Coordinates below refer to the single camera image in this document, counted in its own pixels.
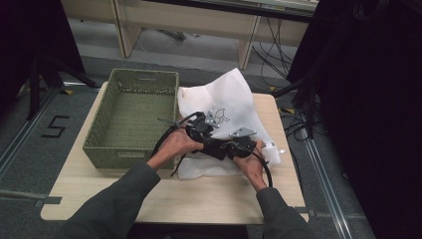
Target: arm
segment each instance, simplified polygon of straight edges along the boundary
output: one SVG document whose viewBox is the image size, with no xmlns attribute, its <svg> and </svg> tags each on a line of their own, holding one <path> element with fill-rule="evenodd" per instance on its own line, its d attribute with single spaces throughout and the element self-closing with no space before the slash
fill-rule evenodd
<svg viewBox="0 0 422 239">
<path fill-rule="evenodd" d="M 263 143 L 257 141 L 255 152 Z M 269 188 L 263 179 L 263 167 L 260 159 L 251 154 L 248 157 L 234 157 L 233 161 L 249 179 L 257 191 L 258 202 L 264 215 L 264 237 L 272 238 L 316 238 L 305 219 L 289 207 L 276 188 Z"/>
<path fill-rule="evenodd" d="M 99 192 L 65 223 L 59 238 L 125 238 L 146 195 L 159 182 L 155 172 L 175 155 L 202 149 L 184 129 L 173 132 L 147 163 L 139 161 L 122 178 Z"/>
</svg>

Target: table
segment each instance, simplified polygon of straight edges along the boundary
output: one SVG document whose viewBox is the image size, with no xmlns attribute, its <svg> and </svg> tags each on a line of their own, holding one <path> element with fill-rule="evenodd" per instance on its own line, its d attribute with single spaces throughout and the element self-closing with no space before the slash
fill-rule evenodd
<svg viewBox="0 0 422 239">
<path fill-rule="evenodd" d="M 45 204 L 45 220 L 67 220 L 82 204 L 118 180 L 127 169 L 96 169 L 83 151 L 83 143 L 103 97 L 101 88 L 49 197 L 62 197 L 60 204 Z M 275 100 L 254 94 L 258 115 L 282 154 L 283 163 L 271 167 L 274 187 L 286 202 L 305 207 L 292 156 L 284 135 Z M 263 215 L 255 190 L 244 176 L 201 177 L 181 181 L 170 177 L 170 169 L 160 169 L 162 180 L 145 198 L 137 222 L 262 224 Z"/>
</svg>

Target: basket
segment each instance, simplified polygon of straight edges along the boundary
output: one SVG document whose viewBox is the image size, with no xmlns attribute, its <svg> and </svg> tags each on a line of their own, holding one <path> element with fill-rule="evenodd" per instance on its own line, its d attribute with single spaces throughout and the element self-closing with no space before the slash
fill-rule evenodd
<svg viewBox="0 0 422 239">
<path fill-rule="evenodd" d="M 149 160 L 155 144 L 176 119 L 178 74 L 114 69 L 84 152 L 97 168 L 130 168 Z M 164 165 L 173 168 L 174 161 Z"/>
</svg>

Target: hand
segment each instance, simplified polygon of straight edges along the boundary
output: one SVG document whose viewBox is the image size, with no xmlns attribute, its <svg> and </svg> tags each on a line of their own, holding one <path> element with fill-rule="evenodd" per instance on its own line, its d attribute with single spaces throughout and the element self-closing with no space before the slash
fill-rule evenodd
<svg viewBox="0 0 422 239">
<path fill-rule="evenodd" d="M 261 140 L 258 140 L 254 152 L 258 155 L 262 155 L 262 147 L 263 142 Z M 240 170 L 249 179 L 252 186 L 257 192 L 267 187 L 267 184 L 265 183 L 263 178 L 263 164 L 257 156 L 255 156 L 253 153 L 251 153 L 251 155 L 247 157 L 235 156 L 233 158 L 233 161 L 238 164 Z"/>
<path fill-rule="evenodd" d="M 160 150 L 147 164 L 158 170 L 162 164 L 177 155 L 183 155 L 193 150 L 201 150 L 204 144 L 192 140 L 184 128 L 179 128 L 171 133 L 162 143 Z"/>
</svg>

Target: person's left hand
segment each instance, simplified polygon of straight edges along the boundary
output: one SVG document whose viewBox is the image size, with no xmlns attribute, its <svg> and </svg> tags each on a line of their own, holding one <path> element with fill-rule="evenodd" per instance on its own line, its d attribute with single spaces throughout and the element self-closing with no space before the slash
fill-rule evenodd
<svg viewBox="0 0 422 239">
<path fill-rule="evenodd" d="M 204 144 L 194 141 L 187 134 L 185 128 L 179 128 L 171 133 L 161 144 L 158 152 L 147 162 L 153 169 L 158 170 L 166 161 L 177 155 L 183 155 L 193 150 L 201 150 Z"/>
</svg>

